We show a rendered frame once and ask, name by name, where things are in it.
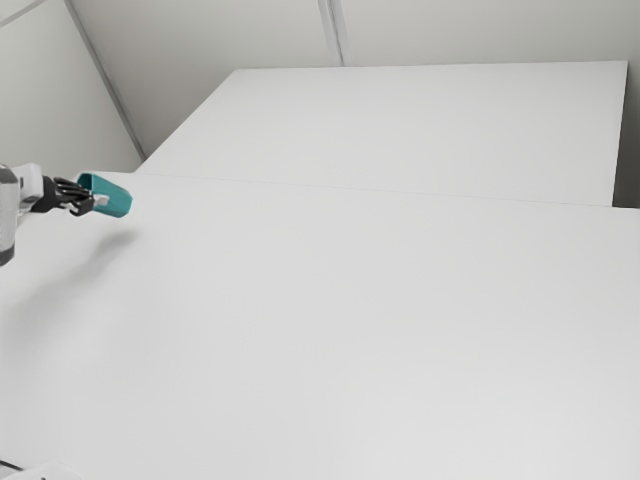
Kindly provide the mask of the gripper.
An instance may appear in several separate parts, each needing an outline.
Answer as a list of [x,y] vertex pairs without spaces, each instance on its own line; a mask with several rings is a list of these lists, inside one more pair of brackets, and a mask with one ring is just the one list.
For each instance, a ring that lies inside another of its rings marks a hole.
[[[53,180],[48,176],[42,177],[43,193],[42,196],[32,205],[30,212],[44,214],[53,209],[62,209],[69,211],[73,216],[81,217],[95,211],[98,207],[104,207],[108,204],[107,195],[93,195],[87,188],[76,182],[61,177],[54,177]],[[71,201],[60,204],[57,192],[60,195],[89,195],[82,198],[74,198]]]

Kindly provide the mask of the teal faceted mug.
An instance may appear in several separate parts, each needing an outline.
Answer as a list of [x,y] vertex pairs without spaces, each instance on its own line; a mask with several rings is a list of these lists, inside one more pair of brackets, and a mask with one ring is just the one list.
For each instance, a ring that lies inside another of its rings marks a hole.
[[129,214],[133,198],[124,188],[94,173],[82,173],[77,183],[92,197],[92,211],[114,218]]

